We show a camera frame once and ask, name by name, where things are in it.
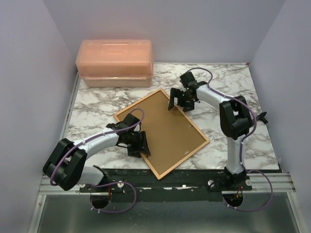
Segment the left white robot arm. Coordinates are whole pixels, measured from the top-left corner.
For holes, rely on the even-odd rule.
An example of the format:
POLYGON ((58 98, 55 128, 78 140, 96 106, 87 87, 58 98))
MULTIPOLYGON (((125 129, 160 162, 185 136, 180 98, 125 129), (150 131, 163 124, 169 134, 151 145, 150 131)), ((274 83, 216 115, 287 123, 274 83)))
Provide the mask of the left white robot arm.
POLYGON ((151 155, 145 131, 136 131, 137 123, 128 127, 125 123, 111 123, 101 133, 85 139, 70 141, 60 140, 43 166, 43 173, 50 178, 50 185, 59 186, 68 191, 75 185, 85 184, 102 192, 112 181, 108 173, 99 166, 86 166, 91 156, 110 147, 126 145, 127 153, 132 157, 140 157, 143 153, 151 155))

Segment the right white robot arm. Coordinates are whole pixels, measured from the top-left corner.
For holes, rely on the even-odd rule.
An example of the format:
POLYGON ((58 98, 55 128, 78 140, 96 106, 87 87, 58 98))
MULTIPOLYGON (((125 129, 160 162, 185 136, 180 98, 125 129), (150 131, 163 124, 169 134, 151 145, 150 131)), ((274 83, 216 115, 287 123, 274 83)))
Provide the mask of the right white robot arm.
POLYGON ((168 110, 177 105, 183 112, 194 110, 196 102, 206 102, 219 110, 220 126, 227 137, 227 162, 225 169, 230 173, 224 177, 224 186, 235 190, 241 185, 237 174, 244 171, 243 141, 249 135, 251 127, 256 127, 257 120, 249 109, 243 96, 232 97, 219 92, 206 83, 194 84, 185 90, 171 88, 168 110))

